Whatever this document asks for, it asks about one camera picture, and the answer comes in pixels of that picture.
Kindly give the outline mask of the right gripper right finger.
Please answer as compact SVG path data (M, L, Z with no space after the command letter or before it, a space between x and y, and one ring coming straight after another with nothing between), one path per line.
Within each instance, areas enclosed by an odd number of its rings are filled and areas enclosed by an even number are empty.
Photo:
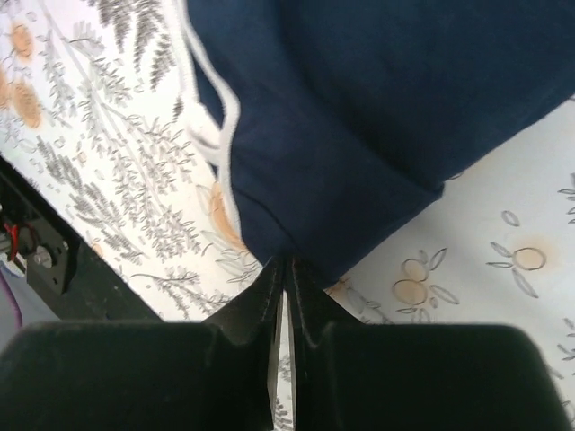
M542 356L490 324L365 324L285 266L297 430L567 430Z

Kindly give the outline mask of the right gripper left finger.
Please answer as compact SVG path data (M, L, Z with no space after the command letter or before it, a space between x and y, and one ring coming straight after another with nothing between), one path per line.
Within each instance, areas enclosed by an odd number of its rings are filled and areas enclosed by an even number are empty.
M282 264L202 322L62 321L1 355L4 430L271 430Z

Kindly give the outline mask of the navy white-trimmed underwear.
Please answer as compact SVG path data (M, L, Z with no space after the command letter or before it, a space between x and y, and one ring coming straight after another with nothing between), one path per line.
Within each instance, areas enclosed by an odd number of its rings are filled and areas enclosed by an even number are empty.
M571 1L180 8L229 219L326 285L574 93Z

